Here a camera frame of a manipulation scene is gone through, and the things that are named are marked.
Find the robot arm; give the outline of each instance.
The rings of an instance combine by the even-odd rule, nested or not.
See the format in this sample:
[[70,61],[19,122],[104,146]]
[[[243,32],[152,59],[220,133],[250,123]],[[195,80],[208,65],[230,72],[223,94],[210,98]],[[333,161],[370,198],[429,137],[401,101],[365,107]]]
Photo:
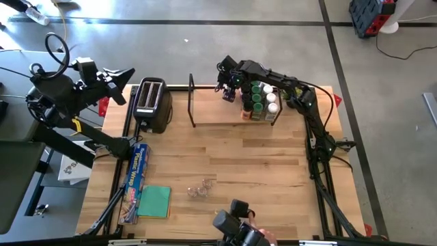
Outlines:
[[309,123],[315,137],[314,148],[319,160],[330,160],[337,146],[334,138],[325,131],[319,115],[317,96],[308,83],[270,69],[267,70],[255,61],[246,60],[237,64],[230,56],[217,64],[217,69],[219,75],[216,91],[225,88],[223,99],[229,102],[234,101],[236,89],[240,88],[243,83],[251,81],[262,81],[280,90],[285,90],[290,95],[287,105],[295,108]]
[[[30,114],[48,128],[71,128],[89,137],[85,145],[95,150],[100,145],[116,157],[128,159],[130,142],[124,137],[111,137],[94,129],[92,126],[77,119],[80,112],[90,105],[96,105],[97,101],[104,97],[114,99],[118,105],[126,103],[122,91],[134,74],[135,69],[107,70],[100,72],[96,64],[90,58],[77,58],[70,63],[70,53],[65,41],[54,33],[46,36],[48,39],[55,36],[63,44],[66,50],[65,63],[59,61],[48,49],[49,55],[61,64],[57,72],[47,72],[41,64],[32,64],[30,71],[33,74],[31,82],[34,87],[26,96],[27,107]],[[73,68],[79,72],[81,79],[74,82],[64,72],[67,68]]]

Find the white container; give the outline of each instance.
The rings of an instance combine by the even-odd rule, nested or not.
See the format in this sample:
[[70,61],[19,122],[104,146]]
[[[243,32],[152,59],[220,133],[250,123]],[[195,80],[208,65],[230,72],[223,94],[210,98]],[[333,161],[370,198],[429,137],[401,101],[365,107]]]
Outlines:
[[276,118],[276,114],[278,114],[278,111],[278,105],[276,103],[270,103],[267,107],[265,121],[273,122],[273,120]]
[[265,98],[270,93],[273,93],[273,87],[271,85],[265,85],[262,88],[262,96],[263,96],[263,98]]
[[266,96],[266,106],[268,107],[268,105],[270,103],[275,103],[276,102],[276,95],[273,93],[269,93]]

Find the camera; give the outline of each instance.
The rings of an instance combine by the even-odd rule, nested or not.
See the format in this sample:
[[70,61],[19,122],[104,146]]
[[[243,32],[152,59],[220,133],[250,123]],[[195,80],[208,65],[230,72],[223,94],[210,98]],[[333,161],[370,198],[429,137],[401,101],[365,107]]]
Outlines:
[[212,225],[220,230],[225,236],[221,245],[232,246],[270,246],[257,228],[249,223],[241,221],[247,218],[249,213],[255,213],[249,209],[249,204],[240,200],[233,200],[230,213],[221,210],[214,218]]

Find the table leg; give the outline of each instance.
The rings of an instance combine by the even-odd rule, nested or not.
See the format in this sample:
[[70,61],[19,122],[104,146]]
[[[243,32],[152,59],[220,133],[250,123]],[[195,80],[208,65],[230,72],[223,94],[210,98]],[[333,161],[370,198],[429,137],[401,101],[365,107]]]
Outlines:
[[38,125],[33,140],[45,143],[50,148],[70,157],[72,160],[77,161],[86,167],[93,167],[93,154],[68,140],[53,129],[45,127],[43,124]]
[[42,195],[42,192],[44,191],[44,187],[41,185],[42,179],[44,178],[44,175],[47,171],[48,164],[50,163],[50,160],[52,159],[54,150],[50,150],[50,153],[48,154],[46,161],[40,161],[40,164],[38,164],[35,172],[40,173],[40,178],[38,179],[38,182],[36,183],[35,190],[33,190],[33,194],[30,198],[29,204],[27,205],[25,216],[33,216],[33,213],[35,212],[36,206],[38,205],[38,202],[40,202],[40,198]]

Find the black toaster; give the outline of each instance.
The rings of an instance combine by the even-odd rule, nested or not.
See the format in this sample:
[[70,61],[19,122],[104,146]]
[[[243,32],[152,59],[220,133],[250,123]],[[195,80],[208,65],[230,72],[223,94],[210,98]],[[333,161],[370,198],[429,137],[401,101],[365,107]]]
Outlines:
[[144,78],[135,96],[134,118],[146,133],[163,133],[173,113],[172,97],[165,81]]

